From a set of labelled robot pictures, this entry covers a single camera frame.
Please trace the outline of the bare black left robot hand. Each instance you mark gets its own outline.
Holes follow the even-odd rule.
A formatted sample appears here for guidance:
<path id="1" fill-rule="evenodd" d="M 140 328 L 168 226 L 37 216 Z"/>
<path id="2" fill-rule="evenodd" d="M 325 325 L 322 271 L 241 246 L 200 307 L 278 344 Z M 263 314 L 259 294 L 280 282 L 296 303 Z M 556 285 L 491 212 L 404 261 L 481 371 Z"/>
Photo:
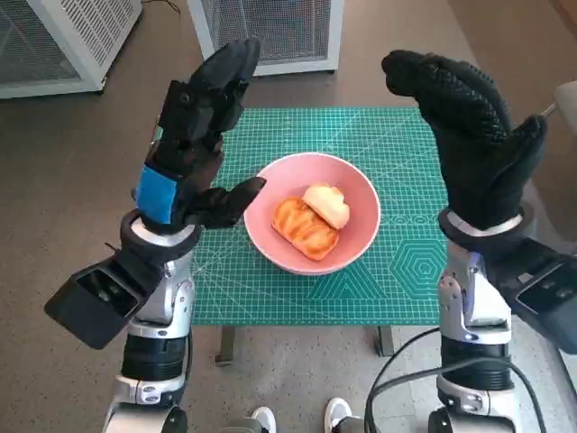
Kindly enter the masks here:
<path id="1" fill-rule="evenodd" d="M 212 182 L 224 161 L 224 133 L 243 114 L 243 98 L 260 58 L 255 37 L 232 41 L 188 81 L 173 80 L 135 190 L 143 223 L 173 234 L 188 225 L 236 224 L 266 181 L 252 177 L 227 190 Z"/>

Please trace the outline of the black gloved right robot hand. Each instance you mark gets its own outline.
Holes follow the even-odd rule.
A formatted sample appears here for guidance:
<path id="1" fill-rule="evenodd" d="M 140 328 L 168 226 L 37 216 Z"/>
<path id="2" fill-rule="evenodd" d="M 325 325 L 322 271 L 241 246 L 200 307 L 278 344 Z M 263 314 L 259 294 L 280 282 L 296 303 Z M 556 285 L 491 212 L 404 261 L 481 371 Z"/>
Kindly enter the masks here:
<path id="1" fill-rule="evenodd" d="M 389 91 L 414 98 L 434 133 L 448 207 L 479 230 L 516 217 L 542 159 L 545 118 L 514 126 L 492 78 L 466 61 L 394 50 L 381 67 Z"/>

